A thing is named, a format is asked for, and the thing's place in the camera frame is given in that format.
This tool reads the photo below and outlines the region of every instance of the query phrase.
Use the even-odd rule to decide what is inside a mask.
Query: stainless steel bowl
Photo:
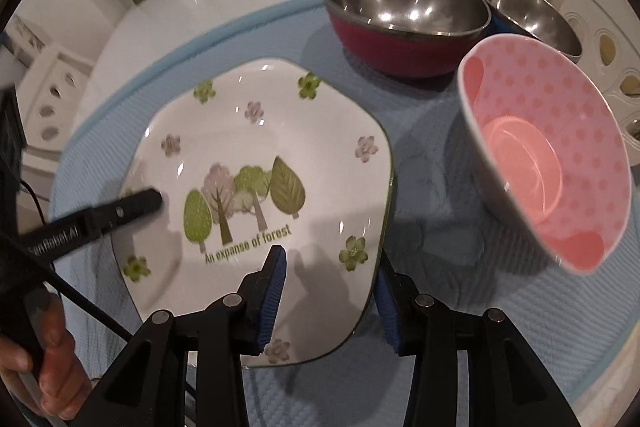
[[[425,77],[453,71],[484,36],[483,0],[324,0],[343,45],[374,69]]]
[[[497,32],[520,33],[560,51],[574,63],[582,45],[569,23],[546,0],[485,0],[495,18]]]

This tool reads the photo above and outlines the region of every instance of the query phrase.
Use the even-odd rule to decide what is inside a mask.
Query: flower
[[[122,273],[129,277],[132,282],[138,282],[141,277],[150,276],[151,270],[146,267],[146,257],[132,255],[127,259],[127,264],[122,269]]]
[[[256,123],[264,115],[264,111],[260,108],[260,102],[249,102],[244,112],[244,117],[251,123]]]
[[[356,158],[360,158],[362,163],[366,163],[369,161],[369,157],[372,154],[378,152],[378,146],[375,145],[374,138],[372,136],[365,137],[361,136],[358,139],[358,148],[356,149]]]
[[[338,259],[340,259],[341,263],[344,263],[344,267],[347,271],[354,271],[358,263],[364,263],[369,255],[364,251],[365,239],[361,237],[356,239],[354,235],[351,235],[346,243],[346,250],[341,250]]]
[[[313,73],[307,73],[305,76],[301,76],[298,80],[300,98],[313,100],[316,97],[316,89],[318,89],[321,82],[322,80]]]
[[[289,360],[289,347],[291,344],[275,339],[271,344],[264,348],[264,354],[267,356],[269,363],[286,362]]]
[[[207,103],[207,101],[215,95],[216,90],[213,89],[213,80],[205,80],[193,89],[193,96],[200,100],[200,103]]]
[[[162,147],[164,155],[169,158],[169,156],[173,156],[180,152],[180,137],[168,134],[166,138],[162,140],[162,145],[160,147]]]

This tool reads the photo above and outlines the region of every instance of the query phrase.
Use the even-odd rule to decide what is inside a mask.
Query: silver screw
[[[491,308],[486,314],[488,315],[489,320],[493,322],[502,322],[506,318],[504,312],[498,308]]]
[[[426,293],[421,293],[415,298],[415,303],[418,304],[421,308],[430,308],[433,306],[436,301],[431,295],[427,295]]]
[[[170,315],[168,312],[160,310],[159,312],[151,315],[151,322],[153,322],[153,324],[164,324],[165,322],[167,322],[167,320],[169,320],[169,317]]]
[[[234,306],[238,306],[239,303],[242,302],[242,297],[237,293],[229,293],[229,295],[225,295],[222,299],[222,303],[228,308],[233,308]]]

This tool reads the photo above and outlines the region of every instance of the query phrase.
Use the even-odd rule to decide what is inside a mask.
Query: tree trunk print
[[[252,198],[254,198],[255,219],[258,221],[258,231],[264,232],[264,230],[267,230],[267,221],[264,219],[264,214],[260,207],[260,201],[258,201],[258,195],[255,192],[252,192],[251,195]]]
[[[218,206],[218,220],[220,222],[220,239],[222,239],[222,245],[228,245],[232,243],[233,237],[231,237],[231,230],[229,230],[229,223],[226,221],[225,209],[222,207],[222,201],[220,200],[220,193],[216,191],[216,204]]]

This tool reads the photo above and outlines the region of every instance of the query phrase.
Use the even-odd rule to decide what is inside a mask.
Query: green flower print
[[[138,282],[141,277],[149,277],[151,270],[146,267],[146,257],[132,255],[127,259],[127,266],[122,269],[122,273],[132,282]]]
[[[300,98],[308,98],[313,100],[316,97],[316,89],[322,80],[315,76],[313,73],[307,73],[306,76],[301,76],[298,80],[298,87],[300,88]]]
[[[200,100],[200,103],[207,103],[210,98],[216,95],[216,90],[213,89],[213,80],[205,80],[199,83],[193,90],[193,96]]]
[[[347,271],[354,271],[358,263],[364,263],[368,258],[367,252],[364,251],[365,240],[364,237],[356,239],[354,235],[351,235],[345,243],[346,250],[342,250],[338,259],[341,263],[344,263],[344,267]]]

